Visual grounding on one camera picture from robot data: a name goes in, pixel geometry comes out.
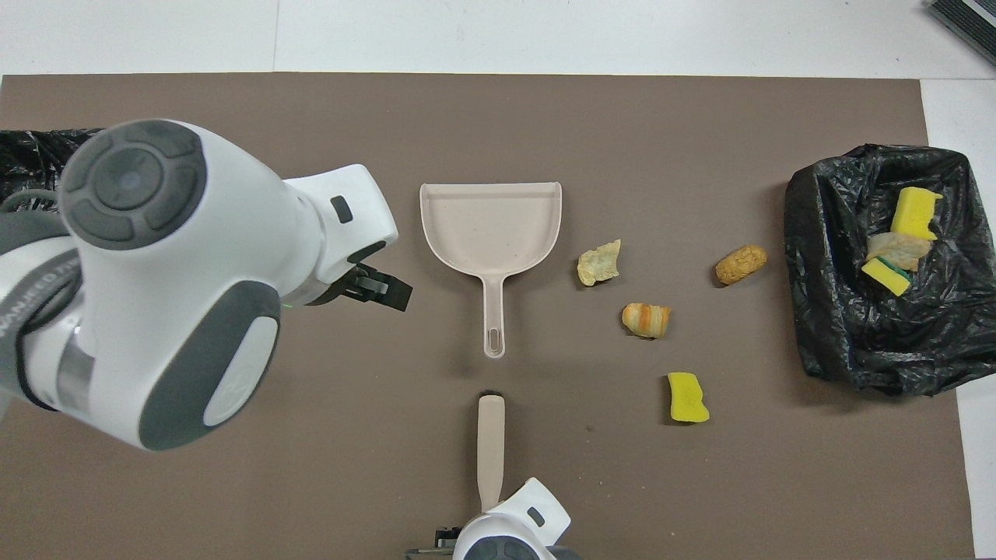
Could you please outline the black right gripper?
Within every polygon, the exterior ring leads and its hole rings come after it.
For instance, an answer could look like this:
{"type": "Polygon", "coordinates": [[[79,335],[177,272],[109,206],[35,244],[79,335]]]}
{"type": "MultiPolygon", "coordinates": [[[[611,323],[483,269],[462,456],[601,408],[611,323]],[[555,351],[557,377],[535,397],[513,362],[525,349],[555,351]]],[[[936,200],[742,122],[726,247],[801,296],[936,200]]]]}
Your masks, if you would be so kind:
{"type": "Polygon", "coordinates": [[[461,532],[461,527],[439,527],[435,529],[433,544],[409,549],[406,556],[452,556],[461,532]]]}

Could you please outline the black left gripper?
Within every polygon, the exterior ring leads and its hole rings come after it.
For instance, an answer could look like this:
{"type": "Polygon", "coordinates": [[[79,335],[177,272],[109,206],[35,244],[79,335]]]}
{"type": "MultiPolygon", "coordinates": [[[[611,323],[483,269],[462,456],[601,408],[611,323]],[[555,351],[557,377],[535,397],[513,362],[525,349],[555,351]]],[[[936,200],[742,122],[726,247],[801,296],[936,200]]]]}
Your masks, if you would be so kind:
{"type": "Polygon", "coordinates": [[[320,306],[345,296],[360,302],[376,301],[399,312],[408,309],[412,287],[390,275],[369,266],[353,266],[348,273],[331,283],[324,293],[310,304],[320,306]]]}

